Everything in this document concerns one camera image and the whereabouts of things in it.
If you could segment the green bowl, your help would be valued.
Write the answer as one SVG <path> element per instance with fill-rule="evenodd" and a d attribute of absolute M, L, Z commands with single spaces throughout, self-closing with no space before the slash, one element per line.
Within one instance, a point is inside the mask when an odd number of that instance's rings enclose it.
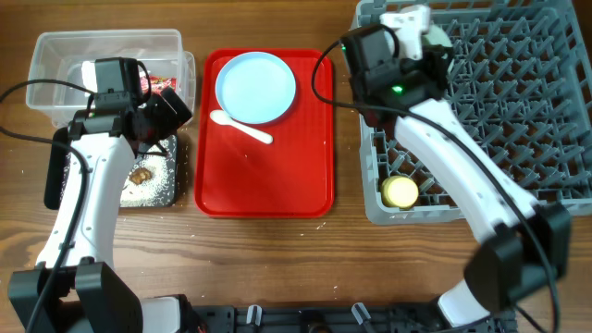
<path fill-rule="evenodd" d="M 437 25 L 430 25 L 426 33 L 422 34 L 422 45 L 442 45 L 452 47 L 449 35 Z"/>

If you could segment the white plastic spoon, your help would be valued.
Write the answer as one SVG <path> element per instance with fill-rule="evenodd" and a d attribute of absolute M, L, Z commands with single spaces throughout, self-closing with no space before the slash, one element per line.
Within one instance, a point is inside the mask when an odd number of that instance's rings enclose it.
<path fill-rule="evenodd" d="M 271 144 L 274 140 L 274 138 L 270 134 L 263 132 L 259 129 L 255 129 L 255 128 L 246 126 L 246 125 L 241 124 L 240 122 L 234 120 L 224 110 L 221 110 L 221 109 L 213 110 L 210 112 L 209 117 L 211 120 L 213 120 L 218 125 L 231 126 L 232 128 L 235 128 L 235 129 L 251 136 L 252 138 L 254 138 L 257 141 L 262 142 L 264 144 Z"/>

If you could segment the brown food scrap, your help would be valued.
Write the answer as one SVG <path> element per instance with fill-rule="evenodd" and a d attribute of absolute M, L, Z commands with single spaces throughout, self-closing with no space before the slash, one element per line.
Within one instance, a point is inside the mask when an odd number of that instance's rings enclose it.
<path fill-rule="evenodd" d="M 149 169 L 145 167 L 139 167 L 131 172 L 129 175 L 129 181 L 135 185 L 141 185 L 145 181 L 150 180 L 152 177 L 152 172 Z"/>

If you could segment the white rice grains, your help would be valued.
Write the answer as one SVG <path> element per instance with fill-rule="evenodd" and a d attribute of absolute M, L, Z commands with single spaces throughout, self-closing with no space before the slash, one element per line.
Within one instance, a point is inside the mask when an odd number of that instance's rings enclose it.
<path fill-rule="evenodd" d="M 170 206 L 176 196 L 177 138 L 170 136 L 161 143 L 167 149 L 160 156 L 156 148 L 141 148 L 137 156 L 128 140 L 107 133 L 86 134 L 71 147 L 83 160 L 70 157 L 64 197 L 77 197 L 82 166 L 88 180 L 84 206 L 99 212 L 116 212 L 119 207 Z"/>

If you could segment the light blue round plate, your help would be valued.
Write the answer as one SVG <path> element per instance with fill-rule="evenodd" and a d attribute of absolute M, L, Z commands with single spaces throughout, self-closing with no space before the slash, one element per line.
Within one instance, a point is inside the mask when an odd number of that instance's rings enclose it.
<path fill-rule="evenodd" d="M 288 64 L 266 52 L 232 57 L 217 74 L 215 95 L 219 106 L 233 119 L 261 125 L 282 117 L 297 91 Z"/>

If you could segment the yellow plastic cup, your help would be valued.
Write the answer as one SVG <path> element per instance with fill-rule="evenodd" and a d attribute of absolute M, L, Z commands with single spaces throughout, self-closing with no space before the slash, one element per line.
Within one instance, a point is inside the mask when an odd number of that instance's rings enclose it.
<path fill-rule="evenodd" d="M 385 179 L 380 187 L 382 202 L 387 207 L 408 209 L 419 197 L 416 183 L 404 176 L 392 176 Z"/>

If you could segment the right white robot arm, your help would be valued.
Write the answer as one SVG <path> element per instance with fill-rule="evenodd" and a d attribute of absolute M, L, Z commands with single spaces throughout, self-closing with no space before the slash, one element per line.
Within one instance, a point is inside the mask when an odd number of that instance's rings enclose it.
<path fill-rule="evenodd" d="M 421 43 L 417 55 L 382 24 L 339 39 L 350 72 L 354 107 L 370 126 L 391 131 L 461 209 L 478 249 L 462 280 L 438 297 L 449 329 L 461 329 L 516 308 L 567 271 L 572 218 L 558 203 L 543 205 L 510 179 L 468 135 L 445 97 L 454 50 Z"/>

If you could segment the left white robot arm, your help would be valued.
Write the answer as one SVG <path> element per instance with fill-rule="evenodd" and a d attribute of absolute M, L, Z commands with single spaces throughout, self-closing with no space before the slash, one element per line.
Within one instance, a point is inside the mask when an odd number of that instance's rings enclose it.
<path fill-rule="evenodd" d="M 200 317 L 181 294 L 141 300 L 115 273 L 113 241 L 124 183 L 139 155 L 192 116 L 172 88 L 142 87 L 143 62 L 94 63 L 96 91 L 69 122 L 66 188 L 33 269 L 12 275 L 8 298 L 29 332 L 196 332 Z"/>

